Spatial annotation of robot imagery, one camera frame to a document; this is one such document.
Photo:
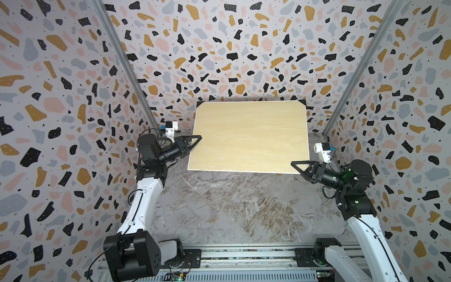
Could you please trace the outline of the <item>light wooden board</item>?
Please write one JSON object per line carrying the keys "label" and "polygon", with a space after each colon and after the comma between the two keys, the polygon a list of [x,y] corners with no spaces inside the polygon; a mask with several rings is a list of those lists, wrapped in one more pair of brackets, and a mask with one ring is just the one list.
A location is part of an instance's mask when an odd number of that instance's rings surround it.
{"label": "light wooden board", "polygon": [[300,101],[203,102],[193,133],[188,170],[296,174],[291,162],[310,159]]}

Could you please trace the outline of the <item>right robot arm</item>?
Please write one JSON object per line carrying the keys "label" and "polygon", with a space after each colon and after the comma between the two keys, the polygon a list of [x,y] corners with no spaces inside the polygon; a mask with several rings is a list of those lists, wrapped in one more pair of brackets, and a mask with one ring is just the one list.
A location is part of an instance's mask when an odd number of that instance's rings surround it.
{"label": "right robot arm", "polygon": [[353,160],[341,172],[316,161],[293,161],[291,166],[310,183],[335,190],[337,207],[356,236],[370,273],[366,274],[334,238],[315,241],[312,258],[317,265],[330,265],[346,282],[407,281],[388,246],[377,211],[365,192],[373,181],[368,163]]}

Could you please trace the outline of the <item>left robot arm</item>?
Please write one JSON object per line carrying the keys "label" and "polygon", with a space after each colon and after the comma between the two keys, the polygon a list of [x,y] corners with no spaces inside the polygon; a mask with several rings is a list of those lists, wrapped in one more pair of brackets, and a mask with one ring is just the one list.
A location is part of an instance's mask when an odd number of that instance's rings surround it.
{"label": "left robot arm", "polygon": [[200,135],[176,136],[162,147],[166,137],[152,133],[139,136],[137,188],[128,198],[130,210],[117,233],[103,243],[102,256],[114,282],[135,282],[157,276],[163,267],[172,269],[186,264],[180,239],[157,242],[149,229],[169,168],[188,156],[201,139]]}

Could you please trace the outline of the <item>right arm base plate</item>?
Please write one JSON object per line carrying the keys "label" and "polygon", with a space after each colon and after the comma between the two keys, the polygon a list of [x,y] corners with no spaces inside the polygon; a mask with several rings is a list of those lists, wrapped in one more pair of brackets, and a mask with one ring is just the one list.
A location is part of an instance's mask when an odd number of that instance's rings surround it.
{"label": "right arm base plate", "polygon": [[341,246],[313,246],[294,249],[294,260],[298,267],[329,267],[331,266],[326,260],[326,251],[342,250]]}

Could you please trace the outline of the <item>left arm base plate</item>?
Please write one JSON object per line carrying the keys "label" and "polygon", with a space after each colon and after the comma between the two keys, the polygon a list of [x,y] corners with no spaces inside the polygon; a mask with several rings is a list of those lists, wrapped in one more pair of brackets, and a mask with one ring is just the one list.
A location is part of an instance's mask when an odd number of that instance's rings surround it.
{"label": "left arm base plate", "polygon": [[176,251],[174,255],[169,253],[169,259],[165,258],[165,253],[162,252],[162,259],[160,269],[169,269],[174,267],[180,269],[199,269],[201,266],[202,250],[201,249],[184,249],[183,251]]}

